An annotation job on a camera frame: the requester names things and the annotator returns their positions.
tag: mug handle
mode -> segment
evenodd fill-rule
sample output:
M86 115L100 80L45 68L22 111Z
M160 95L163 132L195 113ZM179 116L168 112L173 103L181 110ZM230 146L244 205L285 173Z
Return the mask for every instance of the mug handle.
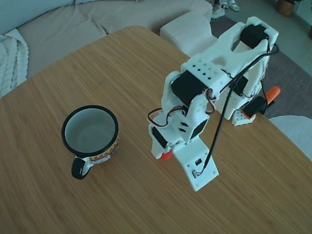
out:
M92 166L92 163L85 161L80 157L75 157L72 165L72 176L76 179L84 179L88 175Z

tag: floor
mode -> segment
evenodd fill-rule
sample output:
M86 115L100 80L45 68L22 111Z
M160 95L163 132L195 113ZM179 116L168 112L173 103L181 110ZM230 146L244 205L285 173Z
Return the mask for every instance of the floor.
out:
M226 9L225 15L234 21L246 22L257 16L279 32L280 50L312 76L312 40L308 37L310 25L293 14L283 16L276 11L274 0L236 0L240 12Z

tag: gray rug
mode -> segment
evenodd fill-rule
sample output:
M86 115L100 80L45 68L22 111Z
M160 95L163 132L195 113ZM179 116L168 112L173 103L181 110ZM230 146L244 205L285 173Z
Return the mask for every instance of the gray rug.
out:
M222 17L211 22L212 34L219 37L236 22ZM277 85L281 94L267 109L268 118L295 115L312 118L312 77L281 51L271 56L263 79L265 90Z

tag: white blanket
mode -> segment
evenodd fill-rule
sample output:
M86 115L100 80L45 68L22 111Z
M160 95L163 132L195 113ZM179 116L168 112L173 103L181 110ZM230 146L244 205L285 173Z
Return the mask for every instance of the white blanket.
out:
M0 98L26 81L28 46L17 29L0 35Z

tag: beige sofa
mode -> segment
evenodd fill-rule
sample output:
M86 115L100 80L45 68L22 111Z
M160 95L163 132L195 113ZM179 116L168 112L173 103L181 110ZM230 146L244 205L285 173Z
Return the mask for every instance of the beige sofa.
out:
M121 28L141 25L159 33L189 11L210 20L212 6L205 0L102 0L77 5L74 0L8 0L0 3L0 35L19 30L29 47L29 78Z

